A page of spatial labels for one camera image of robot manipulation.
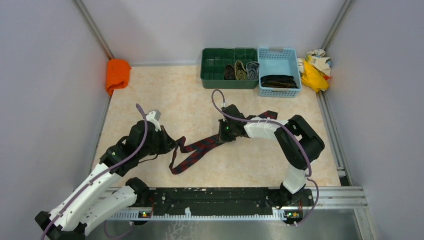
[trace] white wall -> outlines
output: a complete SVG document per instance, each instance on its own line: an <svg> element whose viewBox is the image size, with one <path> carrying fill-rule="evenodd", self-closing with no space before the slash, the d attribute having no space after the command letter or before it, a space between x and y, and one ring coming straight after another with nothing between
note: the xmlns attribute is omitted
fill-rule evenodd
<svg viewBox="0 0 424 240"><path fill-rule="evenodd" d="M40 239L88 175L108 59L70 0L2 0L0 34L0 239Z"/></svg>
<svg viewBox="0 0 424 240"><path fill-rule="evenodd" d="M345 0L84 0L116 58L200 61L204 48L321 47Z"/></svg>
<svg viewBox="0 0 424 240"><path fill-rule="evenodd" d="M328 53L330 106L382 240L423 239L424 1L356 1Z"/></svg>

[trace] red and navy strap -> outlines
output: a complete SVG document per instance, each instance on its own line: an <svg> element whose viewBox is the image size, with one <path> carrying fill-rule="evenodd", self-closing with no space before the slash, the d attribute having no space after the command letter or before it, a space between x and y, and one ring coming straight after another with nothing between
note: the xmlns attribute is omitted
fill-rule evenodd
<svg viewBox="0 0 424 240"><path fill-rule="evenodd" d="M278 113L273 111L266 111L259 115L258 117L262 119L274 119L276 120L278 116ZM191 166L196 164L200 159L203 158L207 153L209 153L211 150L223 145L223 143L218 143L219 136L214 135L208 138L205 138L203 140L200 140L198 142L195 142L191 145L184 146L186 144L186 137L183 136L182 138L178 139L176 141L177 147L173 151L172 155L172 162L169 165L169 169L171 170L171 173L174 175L178 175L189 169ZM180 148L181 153L187 154L191 153L193 151L193 154L191 154L186 160L181 162L176 168L174 168L175 159L177 158L177 152L178 148Z"/></svg>

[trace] green tray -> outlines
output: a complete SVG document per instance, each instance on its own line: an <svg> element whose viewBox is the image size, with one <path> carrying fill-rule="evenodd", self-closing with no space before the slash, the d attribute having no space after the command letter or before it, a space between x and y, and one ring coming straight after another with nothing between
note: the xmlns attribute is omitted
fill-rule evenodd
<svg viewBox="0 0 424 240"><path fill-rule="evenodd" d="M201 57L200 78L205 89L254 89L258 80L225 80L227 65L242 61L244 67L258 61L254 48L205 48Z"/></svg>

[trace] cable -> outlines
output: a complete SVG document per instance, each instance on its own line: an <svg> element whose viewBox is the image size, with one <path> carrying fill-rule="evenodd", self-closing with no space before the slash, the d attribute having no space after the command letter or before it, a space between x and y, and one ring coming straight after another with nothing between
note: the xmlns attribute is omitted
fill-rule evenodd
<svg viewBox="0 0 424 240"><path fill-rule="evenodd" d="M276 208L277 210L281 210L283 206L277 206L271 199L267 199L266 202L272 207Z"/></svg>
<svg viewBox="0 0 424 240"><path fill-rule="evenodd" d="M316 199L315 199L315 202L312 205L312 208L307 213L307 215L300 222L297 222L296 224L290 225L292 227L299 227L300 225L302 225L306 221L306 219L309 218L309 216L311 215L311 213L315 210L315 208L317 207L317 204L318 204L318 200L320 199L320 188L318 187L317 182L314 181L314 180L312 180L312 179L309 179L309 178L306 178L306 180L308 180L309 182L311 182L311 183L313 183L315 185L315 188L316 188Z"/></svg>
<svg viewBox="0 0 424 240"><path fill-rule="evenodd" d="M140 112L141 116L143 117L144 120L144 128L148 129L148 123L147 123L147 116L145 111L143 110L143 108L139 105L136 104L135 107L137 108L137 110ZM91 184L93 182L95 182L97 179L101 178L103 175L109 173L110 171L119 168L120 166L124 165L125 163L127 163L129 160L131 160L137 153L139 153L139 151L142 149L143 145L145 144L147 139L147 131L144 131L144 136L143 136L143 140L140 143L140 146L138 146L138 148L131 154L129 155L127 158L125 158L123 161L109 167L108 169L104 170L103 172L101 172L100 174L98 174L97 176L95 176L92 180L89 181L88 184L86 184L85 186L83 186L70 200L69 202L62 208L62 210L59 211L59 213L57 214L57 216L55 216L53 218L53 220L48 224L48 226L45 228L44 232L42 233L41 236L41 240L45 240L47 233L49 232L50 228L52 228L52 226L55 224L55 222L61 217L63 216L64 212L69 208L69 206L75 202L75 200L89 187L91 186Z"/></svg>
<svg viewBox="0 0 424 240"><path fill-rule="evenodd" d="M150 218L153 218L153 212L155 211L155 201L153 201L153 199L152 199L152 198L149 198L149 200L150 200L150 201L151 201L151 203L152 203Z"/></svg>
<svg viewBox="0 0 424 240"><path fill-rule="evenodd" d="M236 121L240 121L240 122L245 122L245 123L260 123L261 121L260 120L248 120L248 119L241 119L241 118L237 118L237 117L233 117L233 116L230 116L230 115L228 115L228 114L226 114L225 112L223 112L218 106L217 106L217 104L215 103L215 99L214 99L214 95L215 95L215 93L216 92L219 92L220 94L221 94L221 96L222 96L222 100L223 100L223 104L222 104L222 106L223 107L225 107L225 105L226 105L226 101L225 101L225 96L224 96L224 93L221 91L221 90L219 90L219 89L215 89L215 90L213 90L213 92L212 92L212 104L213 104L213 106L216 108L216 110L218 110L218 112L220 112L222 115L224 115L225 117L227 117L227 118L229 118L229 119L233 119L233 120L236 120ZM313 206L312 206L312 208L310 209L310 211L308 212L308 214L300 221L300 222L297 222L296 224L293 224L293 225L291 225L291 226L295 226L295 227L298 227L298 226L300 226L306 219L308 219L309 218L309 216L311 215L311 213L315 210L315 207L317 206L317 203L318 203L318 200L319 200L319 198L320 198L320 189L318 188L318 184L317 184L317 182L316 181L314 181L314 180L312 180L312 179L309 179L311 176L312 176L312 167L311 167L311 161L309 160L309 157L308 157L308 155L306 154L306 152L305 152L305 149L303 148L303 146L301 145L301 143L298 141L298 139L293 135L293 133L286 127L286 126L284 126L283 124L281 124L281 123L279 123L279 122L277 122L277 121L272 121L272 120L267 120L267 122L268 123L271 123L271 124L275 124L275 125L278 125L279 127L281 127L292 139L293 139L293 141L296 143L296 145L299 147L299 149L300 149L300 152L302 153L302 156L303 156L303 158L305 158L305 161L306 161L306 165L307 165L307 168L309 169L309 174L306 174L305 173L305 176L306 176L306 180L308 180L309 182L312 182L314 185L315 185L315 187L316 187L316 200L315 200L315 203L313 204Z"/></svg>
<svg viewBox="0 0 424 240"><path fill-rule="evenodd" d="M108 226L107 226L107 222L108 221L104 221L104 234L106 235L106 237L108 239L112 239L112 240L118 240L118 239L122 239L125 238L126 236L128 236L128 234L130 234L133 230L134 230L134 223L129 222L129 224L131 225L131 227L128 229L128 231L122 233L119 236L112 236L108 233Z"/></svg>
<svg viewBox="0 0 424 240"><path fill-rule="evenodd" d="M302 212L302 210L304 209L304 204L303 204L303 202L302 202L302 199L300 199L299 200L299 209L298 209L298 211L299 212Z"/></svg>
<svg viewBox="0 0 424 240"><path fill-rule="evenodd" d="M159 157L159 154L156 154L156 156L154 158L140 161L140 162L138 162L138 164L142 164L142 163L145 163L145 162L148 162L148 161L156 160L156 159L158 159L158 157Z"/></svg>

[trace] light blue plastic basket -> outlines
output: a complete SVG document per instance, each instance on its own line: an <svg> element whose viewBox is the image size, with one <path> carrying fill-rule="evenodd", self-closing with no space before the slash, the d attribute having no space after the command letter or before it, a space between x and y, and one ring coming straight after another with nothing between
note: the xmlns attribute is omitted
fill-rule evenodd
<svg viewBox="0 0 424 240"><path fill-rule="evenodd" d="M302 90L301 74L299 73L298 57L293 48L257 49L259 67L259 96L275 98L294 98ZM261 78L268 75L293 76L299 89L263 87Z"/></svg>

